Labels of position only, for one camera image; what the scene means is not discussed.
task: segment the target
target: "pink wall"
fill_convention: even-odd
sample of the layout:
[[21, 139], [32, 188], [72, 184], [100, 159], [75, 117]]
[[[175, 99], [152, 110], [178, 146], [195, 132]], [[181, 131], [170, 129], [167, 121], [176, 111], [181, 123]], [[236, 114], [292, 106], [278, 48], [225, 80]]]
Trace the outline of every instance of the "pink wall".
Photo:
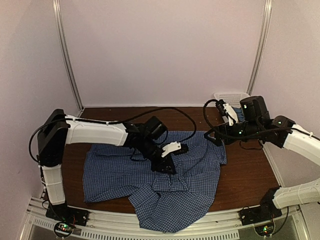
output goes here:
[[85, 106], [202, 106], [246, 91], [264, 0], [68, 0], [61, 12]]
[[0, 1], [0, 81], [0, 239], [13, 240], [31, 196], [42, 190], [30, 135], [55, 108], [77, 113], [52, 1]]
[[[270, 115], [284, 115], [320, 136], [320, 1], [273, 2], [272, 19], [254, 94]], [[320, 167], [288, 150], [268, 145], [285, 186], [313, 181]], [[304, 205], [310, 233], [319, 239], [320, 205]]]

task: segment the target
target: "blue checkered shirt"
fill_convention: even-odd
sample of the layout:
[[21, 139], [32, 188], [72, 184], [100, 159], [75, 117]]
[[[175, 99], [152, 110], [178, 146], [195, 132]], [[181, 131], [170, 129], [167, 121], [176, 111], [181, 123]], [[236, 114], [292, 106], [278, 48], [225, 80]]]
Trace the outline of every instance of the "blue checkered shirt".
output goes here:
[[[189, 136], [189, 131], [170, 131], [167, 143]], [[185, 141], [189, 151], [173, 155], [175, 175], [151, 171], [132, 149], [93, 144], [84, 164], [84, 201], [101, 202], [130, 196], [140, 227], [162, 232], [178, 232], [209, 210], [215, 199], [220, 164], [226, 164], [224, 146], [215, 146], [198, 131]]]

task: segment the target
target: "brown wooden surface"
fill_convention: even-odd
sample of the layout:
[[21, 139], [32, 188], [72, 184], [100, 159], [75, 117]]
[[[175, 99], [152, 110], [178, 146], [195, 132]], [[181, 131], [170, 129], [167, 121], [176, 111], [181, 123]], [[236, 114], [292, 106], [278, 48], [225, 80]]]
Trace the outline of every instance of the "brown wooden surface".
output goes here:
[[[124, 120], [153, 107], [117, 107], [117, 108], [86, 108], [83, 118], [95, 120]], [[197, 129], [207, 131], [201, 107], [180, 107], [197, 123]], [[212, 124], [222, 123], [216, 108], [208, 108], [207, 114]], [[170, 131], [191, 131], [193, 125], [178, 112], [163, 110], [153, 113], [168, 127]], [[150, 115], [141, 117], [134, 123], [145, 122]], [[243, 143], [245, 147], [256, 147], [256, 142]], [[62, 176], [66, 199], [69, 205], [93, 210], [111, 211], [119, 213], [135, 213], [127, 197], [85, 203], [83, 191], [83, 173], [86, 154], [91, 144], [77, 143], [67, 145], [63, 157]], [[227, 164], [221, 166], [221, 174], [214, 203], [210, 212], [242, 208], [258, 205], [260, 199], [269, 188], [278, 186], [270, 164], [262, 150], [244, 150], [235, 142], [226, 148]]]

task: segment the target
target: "white robotic arm link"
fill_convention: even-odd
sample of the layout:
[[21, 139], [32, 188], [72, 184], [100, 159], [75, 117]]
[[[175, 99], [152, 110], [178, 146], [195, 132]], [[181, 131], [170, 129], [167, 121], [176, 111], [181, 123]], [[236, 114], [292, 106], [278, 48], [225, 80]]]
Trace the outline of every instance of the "white robotic arm link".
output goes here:
[[75, 216], [78, 225], [86, 224], [83, 219], [86, 219], [88, 211], [68, 207], [66, 202], [61, 172], [65, 145], [92, 143], [134, 148], [151, 161], [152, 171], [172, 175], [176, 170], [171, 153], [186, 153], [188, 146], [180, 142], [158, 146], [154, 141], [166, 131], [167, 127], [155, 116], [145, 123], [133, 124], [78, 118], [56, 109], [37, 135], [37, 159], [53, 213], [48, 217], [70, 222], [73, 219], [68, 218]]
[[[217, 146], [222, 144], [222, 140], [225, 145], [237, 140], [260, 140], [296, 152], [320, 166], [320, 139], [285, 116], [271, 119], [262, 96], [240, 101], [245, 121], [218, 126], [213, 126], [206, 118], [206, 107], [212, 102], [222, 116], [227, 114], [223, 100], [211, 99], [203, 107], [205, 121], [211, 127], [204, 137]], [[209, 136], [211, 133], [214, 133], [214, 138]], [[242, 209], [240, 219], [243, 225], [267, 221], [271, 216], [281, 216], [282, 208], [311, 202], [320, 202], [320, 179], [293, 187], [272, 188], [262, 198], [259, 207]]]
[[[320, 166], [320, 141], [312, 137], [312, 132], [306, 131], [298, 124], [294, 124], [292, 128], [309, 135], [292, 130], [292, 133], [288, 134], [283, 148], [296, 152]], [[320, 202], [320, 178], [293, 187], [280, 187], [275, 192], [273, 199], [277, 209], [312, 202]]]

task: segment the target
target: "white plastic basket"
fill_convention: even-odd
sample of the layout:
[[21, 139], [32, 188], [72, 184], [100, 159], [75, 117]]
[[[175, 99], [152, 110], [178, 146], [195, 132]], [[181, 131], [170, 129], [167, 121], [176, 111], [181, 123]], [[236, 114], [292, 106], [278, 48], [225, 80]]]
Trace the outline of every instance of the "white plastic basket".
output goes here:
[[[216, 92], [213, 96], [217, 100], [222, 99], [234, 108], [241, 108], [240, 101], [250, 97], [250, 95], [245, 92]], [[225, 123], [228, 122], [228, 118], [226, 116], [223, 116], [222, 119]]]

